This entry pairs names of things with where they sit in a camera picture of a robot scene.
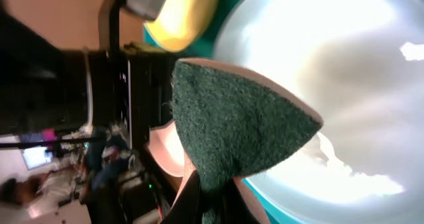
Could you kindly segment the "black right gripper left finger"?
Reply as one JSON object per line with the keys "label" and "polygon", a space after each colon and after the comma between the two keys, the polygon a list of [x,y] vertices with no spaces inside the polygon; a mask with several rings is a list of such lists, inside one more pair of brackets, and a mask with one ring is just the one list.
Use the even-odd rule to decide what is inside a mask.
{"label": "black right gripper left finger", "polygon": [[169,214],[160,224],[201,224],[201,186],[197,172],[193,172]]}

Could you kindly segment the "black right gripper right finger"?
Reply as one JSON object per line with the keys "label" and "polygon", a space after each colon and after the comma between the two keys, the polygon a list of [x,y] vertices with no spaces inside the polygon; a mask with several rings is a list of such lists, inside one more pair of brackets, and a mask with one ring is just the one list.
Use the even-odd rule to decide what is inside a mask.
{"label": "black right gripper right finger", "polygon": [[240,180],[230,179],[223,190],[221,223],[260,224],[261,205],[253,192]]}

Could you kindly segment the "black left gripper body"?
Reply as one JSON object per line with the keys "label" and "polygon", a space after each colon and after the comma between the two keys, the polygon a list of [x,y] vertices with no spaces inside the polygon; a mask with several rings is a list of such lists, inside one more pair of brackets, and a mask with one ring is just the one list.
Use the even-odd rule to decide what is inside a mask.
{"label": "black left gripper body", "polygon": [[176,57],[143,43],[119,44],[119,7],[99,14],[98,50],[56,48],[1,12],[1,134],[124,123],[139,141],[171,119]]}

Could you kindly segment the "pink white plate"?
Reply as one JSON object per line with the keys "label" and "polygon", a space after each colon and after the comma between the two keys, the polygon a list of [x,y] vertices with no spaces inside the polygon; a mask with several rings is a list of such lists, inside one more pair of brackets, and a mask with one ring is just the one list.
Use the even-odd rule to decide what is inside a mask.
{"label": "pink white plate", "polygon": [[184,150],[174,121],[151,129],[147,148],[165,173],[177,178],[184,175]]}

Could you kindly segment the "green scrubbing sponge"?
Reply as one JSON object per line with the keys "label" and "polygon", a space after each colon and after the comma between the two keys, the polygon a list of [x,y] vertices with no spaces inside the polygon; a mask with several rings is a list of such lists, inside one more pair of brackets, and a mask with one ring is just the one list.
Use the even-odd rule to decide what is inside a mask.
{"label": "green scrubbing sponge", "polygon": [[272,168],[323,126],[315,110],[276,82],[202,58],[175,63],[172,114],[199,175],[202,223],[221,223],[222,193],[230,179]]}

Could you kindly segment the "light blue plate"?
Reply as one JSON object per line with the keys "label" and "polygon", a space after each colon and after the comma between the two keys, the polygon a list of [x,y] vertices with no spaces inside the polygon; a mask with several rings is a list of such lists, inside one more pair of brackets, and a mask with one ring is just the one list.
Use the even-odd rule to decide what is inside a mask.
{"label": "light blue plate", "polygon": [[247,180],[279,222],[423,222],[423,0],[241,0],[213,57],[324,120]]}

